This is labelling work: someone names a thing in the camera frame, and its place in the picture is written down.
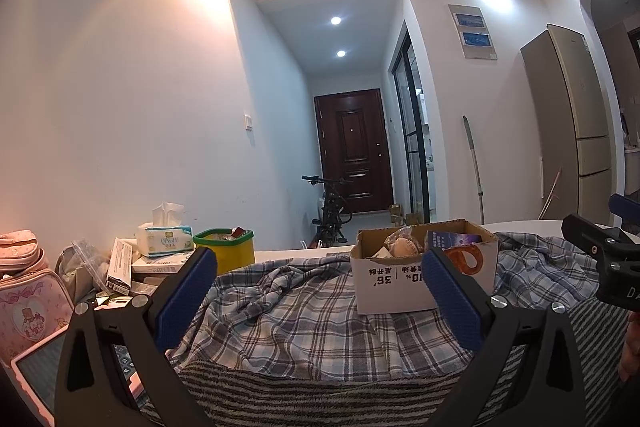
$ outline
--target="human hand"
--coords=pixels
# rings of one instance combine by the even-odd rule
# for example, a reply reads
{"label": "human hand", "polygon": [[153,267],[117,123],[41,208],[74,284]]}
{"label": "human hand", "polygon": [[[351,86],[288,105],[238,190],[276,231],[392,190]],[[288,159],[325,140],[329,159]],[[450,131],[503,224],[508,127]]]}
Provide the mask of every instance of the human hand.
{"label": "human hand", "polygon": [[622,381],[627,381],[640,370],[640,313],[630,312],[626,327],[625,345],[618,366]]}

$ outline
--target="silver bolt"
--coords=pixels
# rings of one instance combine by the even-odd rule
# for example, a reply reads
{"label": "silver bolt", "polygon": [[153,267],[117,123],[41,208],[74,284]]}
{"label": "silver bolt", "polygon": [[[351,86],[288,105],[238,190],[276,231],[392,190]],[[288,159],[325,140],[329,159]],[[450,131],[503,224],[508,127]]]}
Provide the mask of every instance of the silver bolt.
{"label": "silver bolt", "polygon": [[146,295],[136,295],[131,299],[131,304],[134,308],[142,308],[149,302],[149,297]]}
{"label": "silver bolt", "polygon": [[562,302],[552,302],[551,311],[557,314],[563,314],[566,311],[566,308],[564,307],[564,304],[562,304]]}
{"label": "silver bolt", "polygon": [[491,297],[491,306],[494,308],[506,308],[509,303],[502,295],[494,295]]}
{"label": "silver bolt", "polygon": [[86,302],[81,302],[76,305],[76,308],[74,311],[78,315],[82,315],[83,313],[86,313],[87,311],[89,311],[89,304],[87,304]]}

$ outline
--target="white table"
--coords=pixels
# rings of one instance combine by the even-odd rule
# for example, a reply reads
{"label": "white table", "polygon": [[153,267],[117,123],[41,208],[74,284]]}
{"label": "white table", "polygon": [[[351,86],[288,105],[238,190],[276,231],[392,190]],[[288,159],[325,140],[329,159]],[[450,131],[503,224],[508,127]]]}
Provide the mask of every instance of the white table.
{"label": "white table", "polygon": [[[562,237],[562,221],[542,220],[542,221],[506,221],[504,223],[490,223],[484,225],[489,232],[520,232],[535,233],[542,237]],[[640,244],[640,238],[627,233],[635,242]],[[255,252],[255,262],[276,261],[277,259],[317,259],[332,253],[351,251],[350,246],[332,248],[309,248],[308,250],[271,250]]]}

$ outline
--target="yellow container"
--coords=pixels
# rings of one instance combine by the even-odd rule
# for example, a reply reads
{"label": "yellow container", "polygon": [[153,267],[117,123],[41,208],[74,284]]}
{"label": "yellow container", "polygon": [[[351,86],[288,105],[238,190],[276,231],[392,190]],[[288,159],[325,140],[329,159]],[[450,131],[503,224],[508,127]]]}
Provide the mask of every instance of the yellow container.
{"label": "yellow container", "polygon": [[198,247],[213,250],[218,260],[218,275],[255,263],[254,232],[246,230],[237,239],[217,239],[219,234],[231,234],[231,229],[210,229],[193,236]]}

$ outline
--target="dark brown door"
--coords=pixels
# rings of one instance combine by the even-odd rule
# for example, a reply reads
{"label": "dark brown door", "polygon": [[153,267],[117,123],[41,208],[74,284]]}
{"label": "dark brown door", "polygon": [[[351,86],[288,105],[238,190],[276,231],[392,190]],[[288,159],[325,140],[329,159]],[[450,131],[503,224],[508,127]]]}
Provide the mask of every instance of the dark brown door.
{"label": "dark brown door", "polygon": [[386,210],[393,203],[389,149],[379,89],[316,96],[325,178],[353,183],[340,189],[345,211]]}

